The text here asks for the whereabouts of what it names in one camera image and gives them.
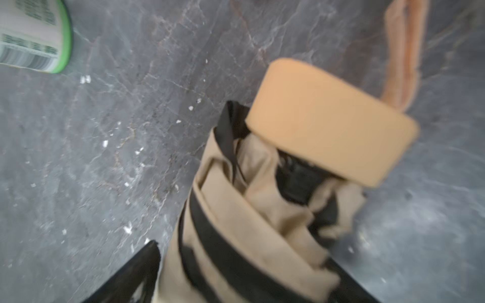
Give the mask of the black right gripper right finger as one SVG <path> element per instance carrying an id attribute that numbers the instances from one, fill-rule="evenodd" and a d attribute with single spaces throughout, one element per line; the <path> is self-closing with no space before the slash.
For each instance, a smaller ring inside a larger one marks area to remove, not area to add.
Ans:
<path id="1" fill-rule="evenodd" d="M 332 258 L 326 261 L 325 267 L 341 278 L 340 284 L 329 295 L 329 303 L 380 303 Z"/>

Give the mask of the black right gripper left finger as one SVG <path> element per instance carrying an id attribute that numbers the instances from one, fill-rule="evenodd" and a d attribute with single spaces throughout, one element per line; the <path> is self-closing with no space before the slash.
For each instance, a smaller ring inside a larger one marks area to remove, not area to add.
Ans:
<path id="1" fill-rule="evenodd" d="M 150 303 L 160 268 L 157 241 L 149 241 L 83 303 Z"/>

